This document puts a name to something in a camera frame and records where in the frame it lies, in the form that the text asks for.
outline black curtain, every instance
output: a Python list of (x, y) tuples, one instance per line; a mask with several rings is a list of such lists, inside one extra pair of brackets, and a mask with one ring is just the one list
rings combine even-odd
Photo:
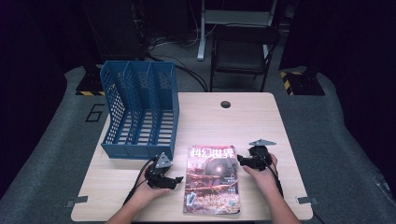
[(306, 66), (332, 81), (346, 127), (393, 195), (395, 11), (394, 1), (301, 0), (279, 66)]
[(64, 73), (100, 62), (78, 0), (1, 1), (0, 197), (62, 101)]

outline wooden table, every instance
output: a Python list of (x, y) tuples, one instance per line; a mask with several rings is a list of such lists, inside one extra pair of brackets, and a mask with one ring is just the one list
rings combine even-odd
[[(238, 154), (248, 157), (249, 142), (265, 139), (278, 158), (277, 170), (285, 200), (301, 220), (313, 216), (310, 204), (298, 204), (296, 197), (306, 196), (303, 180), (294, 159), (276, 101), (263, 92), (180, 92), (175, 158), (166, 176), (186, 175), (189, 145), (233, 145)], [(231, 107), (220, 106), (222, 101)], [(126, 195), (146, 161), (109, 159), (101, 147), (109, 119), (93, 154), (78, 196), (88, 196), (86, 203), (76, 203), (74, 221), (105, 221), (122, 206)], [(241, 212), (237, 215), (197, 216), (183, 214), (184, 180), (174, 191), (156, 199), (135, 217), (138, 221), (242, 221), (269, 220), (269, 208), (253, 179), (238, 164)]]

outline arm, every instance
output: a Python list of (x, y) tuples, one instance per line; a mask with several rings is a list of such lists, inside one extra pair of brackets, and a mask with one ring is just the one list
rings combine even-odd
[[(277, 159), (272, 154), (271, 157), (273, 160), (271, 167), (276, 172)], [(244, 170), (254, 178), (262, 195), (268, 202), (273, 223), (301, 223), (280, 195), (276, 187), (276, 180), (269, 169), (260, 172), (245, 165)]]
[(136, 216), (136, 214), (144, 209), (149, 203), (170, 191), (170, 189), (152, 189), (146, 183), (144, 175), (140, 176), (138, 183), (142, 182), (144, 183), (136, 188), (134, 196), (132, 196), (132, 198), (107, 221), (107, 224), (131, 223), (134, 216)]

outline table hole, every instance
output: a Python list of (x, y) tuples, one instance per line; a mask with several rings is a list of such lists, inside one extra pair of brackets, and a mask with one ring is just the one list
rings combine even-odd
[(223, 107), (223, 108), (230, 108), (231, 103), (228, 102), (228, 101), (223, 101), (223, 102), (221, 102), (220, 105), (221, 105), (221, 107)]

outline magazine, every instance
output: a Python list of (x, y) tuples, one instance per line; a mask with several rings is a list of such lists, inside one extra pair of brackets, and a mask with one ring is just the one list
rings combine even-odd
[(190, 214), (239, 213), (233, 146), (189, 146), (183, 207)]

